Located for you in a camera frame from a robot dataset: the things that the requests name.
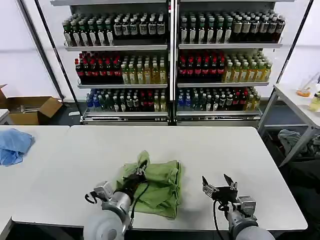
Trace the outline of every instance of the green towel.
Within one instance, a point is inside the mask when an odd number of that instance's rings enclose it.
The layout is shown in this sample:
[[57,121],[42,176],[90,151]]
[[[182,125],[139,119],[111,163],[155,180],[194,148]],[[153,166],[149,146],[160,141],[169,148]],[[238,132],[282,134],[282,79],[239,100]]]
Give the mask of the green towel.
[[[150,163],[149,153],[142,151],[138,156],[137,163],[126,163],[122,167],[121,178],[116,182],[116,187],[120,188],[123,184],[123,177],[133,173],[138,164],[145,160],[148,161],[145,177],[149,187],[138,200],[135,210],[175,219],[177,208],[180,204],[181,178],[181,166],[176,160],[166,163]],[[146,183],[140,184],[134,194],[134,198],[136,199],[146,187]]]

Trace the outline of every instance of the cardboard box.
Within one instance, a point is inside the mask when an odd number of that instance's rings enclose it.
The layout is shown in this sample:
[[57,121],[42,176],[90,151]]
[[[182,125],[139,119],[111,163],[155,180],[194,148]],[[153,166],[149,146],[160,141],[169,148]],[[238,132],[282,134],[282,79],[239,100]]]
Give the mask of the cardboard box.
[[[62,107],[62,103],[51,96],[8,97],[2,92],[6,84],[0,85],[0,109],[8,109],[15,125],[45,125]],[[39,108],[34,112],[19,112],[23,106]]]

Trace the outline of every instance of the metal shelf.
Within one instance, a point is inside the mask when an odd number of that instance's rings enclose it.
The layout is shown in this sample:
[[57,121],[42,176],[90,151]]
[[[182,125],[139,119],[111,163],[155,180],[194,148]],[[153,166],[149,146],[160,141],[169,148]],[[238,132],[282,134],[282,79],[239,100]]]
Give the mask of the metal shelf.
[[68,52],[95,52],[95,51],[149,51],[166,50],[167,44],[159,45],[118,45],[118,46],[66,46]]
[[214,116],[214,117],[223,117],[223,116],[231,116],[231,117],[238,117],[238,116],[260,116],[260,111],[177,111],[177,117],[207,117],[207,116]]
[[179,44],[179,49],[278,49],[281,43],[210,43]]
[[99,85],[82,85],[79,89],[166,89],[168,84],[99,84]]
[[218,87],[252,87],[267,86],[269,82],[212,82],[212,83],[178,83],[178,88],[218,88]]
[[166,0],[52,0],[53,6],[76,6],[98,4],[151,4],[166,3]]

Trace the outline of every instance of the white table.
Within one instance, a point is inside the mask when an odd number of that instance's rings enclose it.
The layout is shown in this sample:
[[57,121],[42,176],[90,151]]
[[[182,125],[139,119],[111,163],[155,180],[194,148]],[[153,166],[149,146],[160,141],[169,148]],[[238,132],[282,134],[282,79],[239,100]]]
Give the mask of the white table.
[[309,140],[314,137],[317,130],[320,129],[320,112],[308,110],[311,100],[314,96],[311,95],[309,97],[302,97],[297,95],[296,91],[296,89],[292,89],[291,86],[287,84],[278,83],[273,85],[272,95],[259,122],[258,132],[262,136],[264,133],[265,123],[269,117],[269,110],[276,103],[278,97],[280,97],[288,105],[288,107],[291,108],[295,114],[297,114],[301,120],[308,125],[307,130],[291,149],[283,162],[279,165],[280,167],[292,160],[309,142]]
[[[268,230],[303,230],[307,223],[257,131],[252,127],[72,126],[64,146],[46,164],[12,219],[18,223],[82,227],[102,211],[85,201],[103,180],[114,181],[124,163],[147,150],[152,163],[177,160],[184,167],[182,204],[175,220],[137,212],[135,229],[214,230],[213,201],[202,192],[202,175],[257,201],[255,215]],[[223,213],[218,225],[228,229]]]
[[9,126],[1,125],[0,131],[17,129],[34,137],[34,144],[23,161],[11,165],[0,166],[0,239],[5,239],[12,226],[11,217],[17,206],[26,199],[37,174],[57,150],[61,140],[70,129],[69,126]]

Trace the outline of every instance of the dark floor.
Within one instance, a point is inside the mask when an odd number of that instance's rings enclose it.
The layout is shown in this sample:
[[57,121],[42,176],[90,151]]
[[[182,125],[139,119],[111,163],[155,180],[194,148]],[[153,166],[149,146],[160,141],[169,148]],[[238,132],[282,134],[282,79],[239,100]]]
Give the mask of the dark floor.
[[[266,107],[265,105],[260,106],[262,110]],[[80,108],[82,111],[85,110],[86,105],[80,103]],[[67,103],[63,106],[54,116],[51,118],[48,125],[78,125],[80,124],[80,116],[68,116],[70,112],[78,111],[74,103]],[[271,110],[270,118],[268,119],[267,125],[299,125],[303,122],[298,116],[286,105],[274,106]],[[303,132],[306,127],[296,126],[289,128],[290,130]],[[282,161],[283,154],[279,152],[278,149],[272,147],[272,145],[266,144],[270,151],[271,156],[275,162]],[[70,236],[75,240],[80,240],[82,237],[81,228],[63,228]],[[212,232],[167,232],[167,231],[138,231],[132,230],[128,231],[125,235],[125,239],[139,239],[139,240],[214,240],[219,239],[219,237]],[[227,238],[227,233],[223,232],[224,239]],[[42,239],[42,240],[52,240],[53,238],[47,233],[43,232],[36,225],[28,224],[15,224],[10,231],[7,240],[25,240],[25,239]]]

